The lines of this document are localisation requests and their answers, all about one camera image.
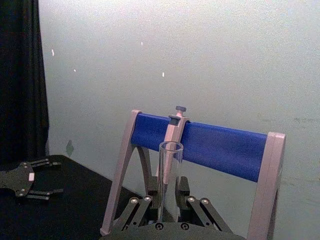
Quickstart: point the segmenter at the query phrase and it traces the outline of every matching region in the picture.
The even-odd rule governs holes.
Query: black plastic part
[[[148,194],[151,201],[140,199],[135,204],[129,201],[111,233],[100,240],[245,240],[245,238],[233,234],[208,199],[202,203],[201,200],[190,196],[189,183],[185,176],[180,178],[179,185],[176,182],[175,189],[176,203],[180,209],[178,222],[170,222],[169,220],[168,222],[150,224],[152,221],[157,221],[160,206],[158,178],[153,176],[148,182]]]
[[[134,217],[137,209],[139,207],[139,202],[137,203],[131,203],[131,199],[129,200],[129,203],[123,210],[121,216],[117,219],[112,231],[113,232],[120,232],[123,230],[127,230],[128,226]]]
[[[232,233],[230,227],[226,224],[226,222],[223,220],[223,218],[220,216],[220,214],[217,212],[214,206],[212,206],[209,200],[208,204],[203,204],[200,200],[200,207],[206,213],[210,221],[214,223],[220,231]]]
[[[190,195],[190,188],[188,179],[185,176],[180,178],[180,183],[177,191],[175,192],[176,205],[180,209],[179,222],[191,222],[192,211],[186,203],[186,196]]]
[[[144,199],[139,200],[139,207],[134,214],[134,217],[129,224],[128,229],[136,229],[139,226],[148,224],[148,207],[151,204],[151,201],[145,201]]]
[[[19,166],[13,170],[0,171],[0,189],[10,189],[14,191],[17,198],[49,200],[48,196],[63,193],[64,190],[31,190],[34,177],[31,179],[30,174],[34,174],[34,169],[38,167],[59,167],[60,165],[60,162],[51,163],[48,158],[31,162],[21,162]]]
[[[197,199],[194,199],[194,201],[188,201],[188,204],[191,206],[191,208],[194,211],[194,214],[191,217],[191,223],[202,226],[205,228],[211,228],[215,229],[213,223],[210,221],[208,216],[204,213],[202,208],[200,207],[200,201]]]
[[[158,177],[149,178],[148,195],[152,196],[152,203],[149,207],[149,220],[156,221],[158,218],[158,208],[160,206],[160,195],[158,193]]]
[[[239,235],[189,223],[187,229],[183,229],[181,224],[181,222],[161,222],[132,230],[112,231],[99,240],[245,240]]]
[[[16,197],[25,197],[33,184],[29,181],[29,174],[33,173],[29,162],[22,162],[10,171],[0,171],[0,189],[11,189]]]
[[[178,126],[180,118],[175,118],[173,116],[169,116],[170,117],[170,125],[174,125],[174,126]]]

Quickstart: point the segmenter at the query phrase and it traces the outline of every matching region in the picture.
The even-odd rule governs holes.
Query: dark fabric
[[[33,190],[64,189],[48,203],[29,199],[16,203],[11,190],[0,189],[0,240],[98,240],[112,182],[88,168],[61,156],[49,156],[61,162],[60,170],[36,172]],[[116,218],[132,197],[122,188]]]
[[[37,0],[0,1],[0,164],[45,155],[48,107]]]

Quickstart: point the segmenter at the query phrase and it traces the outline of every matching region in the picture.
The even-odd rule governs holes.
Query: wall mark
[[[306,203],[309,205],[316,206],[316,207],[320,206],[320,201],[317,201],[311,198],[306,198],[305,200],[306,200]]]
[[[65,147],[65,152],[68,155],[68,157],[71,157],[72,153],[74,152],[75,148],[72,145],[72,141],[69,140],[66,147]]]
[[[264,122],[264,123],[271,123],[271,122],[275,122],[276,120],[275,119],[269,119],[269,118],[262,118],[262,115],[261,115],[261,113],[260,112],[258,112],[258,114],[257,114],[257,118],[258,118],[258,120],[260,120],[260,121],[262,121],[262,122]]]
[[[295,117],[293,120],[298,124],[320,123],[320,118],[299,118],[299,117]]]

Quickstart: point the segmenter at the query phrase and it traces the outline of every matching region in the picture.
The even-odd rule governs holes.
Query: screw
[[[195,201],[195,198],[193,196],[189,196],[187,198],[188,202],[194,202]]]
[[[163,228],[164,228],[164,225],[162,223],[157,223],[155,225],[155,229],[157,229],[157,230],[162,230]]]
[[[208,203],[209,203],[209,200],[206,199],[206,198],[204,198],[204,199],[201,200],[201,203],[203,203],[203,204],[208,204]]]
[[[130,200],[132,204],[136,204],[138,202],[138,198],[134,197]]]
[[[183,230],[188,230],[188,229],[189,229],[189,225],[188,225],[187,223],[182,223],[182,224],[181,224],[181,228],[182,228]]]
[[[151,201],[151,197],[145,196],[143,200],[145,200],[146,202],[150,202]]]

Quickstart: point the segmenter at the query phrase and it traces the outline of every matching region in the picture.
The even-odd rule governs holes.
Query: black curtain
[[[0,0],[0,164],[45,156],[48,105],[37,0]]]

